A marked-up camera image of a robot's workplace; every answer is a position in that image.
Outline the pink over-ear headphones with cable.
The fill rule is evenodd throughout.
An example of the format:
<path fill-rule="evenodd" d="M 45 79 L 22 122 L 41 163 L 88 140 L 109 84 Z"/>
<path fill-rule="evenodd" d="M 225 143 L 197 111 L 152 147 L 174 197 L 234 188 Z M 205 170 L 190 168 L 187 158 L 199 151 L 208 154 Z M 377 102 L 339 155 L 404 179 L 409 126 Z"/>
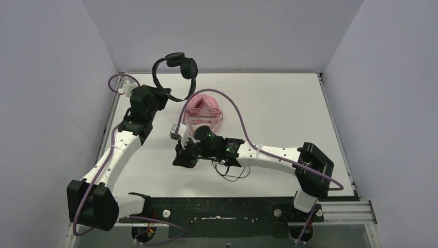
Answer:
<path fill-rule="evenodd" d="M 192 98 L 184 111 L 183 124 L 193 135 L 195 127 L 208 125 L 213 132 L 219 130 L 223 120 L 223 111 L 217 101 L 210 95 L 198 94 Z"/>

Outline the black on-ear headphones with cable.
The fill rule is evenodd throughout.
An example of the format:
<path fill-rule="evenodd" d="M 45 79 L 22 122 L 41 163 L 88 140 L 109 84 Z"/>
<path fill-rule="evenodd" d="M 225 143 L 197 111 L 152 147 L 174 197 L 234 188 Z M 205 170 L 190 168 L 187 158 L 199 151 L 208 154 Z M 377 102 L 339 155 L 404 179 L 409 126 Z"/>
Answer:
<path fill-rule="evenodd" d="M 188 58 L 183 52 L 175 52 L 158 59 L 152 67 L 152 78 L 155 86 L 161 88 L 162 85 L 157 76 L 157 69 L 161 63 L 166 63 L 168 67 L 178 67 L 183 78 L 191 82 L 189 92 L 184 99 L 179 99 L 170 96 L 170 100 L 174 102 L 184 102 L 185 106 L 182 109 L 182 116 L 180 124 L 183 124 L 183 115 L 188 102 L 196 95 L 196 78 L 198 76 L 198 66 L 194 59 Z M 200 142 L 205 159 L 210 160 L 213 165 L 218 166 L 223 164 L 227 168 L 241 167 L 237 158 L 239 156 L 238 149 L 244 144 L 244 140 L 236 138 L 224 138 L 215 134 L 208 125 L 201 125 L 195 127 L 193 135 L 190 134 L 187 139 L 194 142 Z"/>

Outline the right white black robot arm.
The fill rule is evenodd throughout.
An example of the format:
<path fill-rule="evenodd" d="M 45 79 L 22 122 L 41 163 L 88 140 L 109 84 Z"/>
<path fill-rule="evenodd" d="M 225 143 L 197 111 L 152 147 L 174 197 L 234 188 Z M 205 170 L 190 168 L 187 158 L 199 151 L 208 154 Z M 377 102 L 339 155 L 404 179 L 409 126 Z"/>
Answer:
<path fill-rule="evenodd" d="M 191 139 L 185 125 L 173 126 L 170 137 L 178 142 L 174 166 L 193 168 L 199 160 L 210 160 L 226 167 L 261 167 L 293 175 L 300 185 L 290 207 L 296 220 L 306 219 L 316 201 L 329 194 L 334 163 L 313 143 L 292 148 L 251 145 L 216 135 L 208 126 L 199 127 Z"/>

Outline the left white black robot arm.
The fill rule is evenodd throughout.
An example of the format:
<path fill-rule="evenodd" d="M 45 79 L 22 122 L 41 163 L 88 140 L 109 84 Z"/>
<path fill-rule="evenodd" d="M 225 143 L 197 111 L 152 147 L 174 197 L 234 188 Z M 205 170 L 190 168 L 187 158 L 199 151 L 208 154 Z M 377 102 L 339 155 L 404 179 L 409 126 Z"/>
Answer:
<path fill-rule="evenodd" d="M 142 85 L 131 91 L 130 107 L 123 120 L 111 131 L 111 143 L 96 165 L 81 180 L 71 180 L 67 186 L 69 219 L 73 232 L 77 226 L 91 230 L 111 230 L 119 219 L 131 215 L 145 221 L 152 216 L 153 206 L 148 196 L 139 193 L 113 195 L 121 172 L 144 144 L 153 129 L 158 111 L 166 107 L 170 88 Z"/>

